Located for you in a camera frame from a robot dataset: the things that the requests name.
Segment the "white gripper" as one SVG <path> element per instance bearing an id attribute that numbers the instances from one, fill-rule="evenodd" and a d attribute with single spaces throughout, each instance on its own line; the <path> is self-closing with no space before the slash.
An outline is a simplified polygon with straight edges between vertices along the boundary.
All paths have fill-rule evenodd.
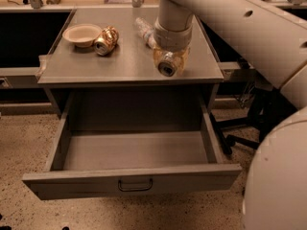
<path id="1" fill-rule="evenodd" d="M 153 48 L 153 63 L 156 69 L 159 68 L 162 62 L 163 50 L 166 50 L 175 52 L 174 64 L 177 68 L 177 73 L 179 75 L 183 73 L 190 53 L 190 48 L 188 46 L 192 40 L 192 31 L 192 21 L 189 21 L 184 29 L 176 31 L 175 29 L 167 29 L 161 24 L 159 19 L 155 20 L 153 38 L 161 48 Z"/>

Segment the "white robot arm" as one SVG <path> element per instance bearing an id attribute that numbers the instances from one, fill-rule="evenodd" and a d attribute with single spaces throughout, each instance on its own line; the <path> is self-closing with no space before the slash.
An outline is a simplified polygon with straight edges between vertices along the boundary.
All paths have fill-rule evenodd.
<path id="1" fill-rule="evenodd" d="M 243 201 L 243 230 L 307 230 L 304 20 L 261 0 L 160 0 L 154 37 L 167 51 L 189 42 L 198 16 L 294 105 L 256 151 Z"/>

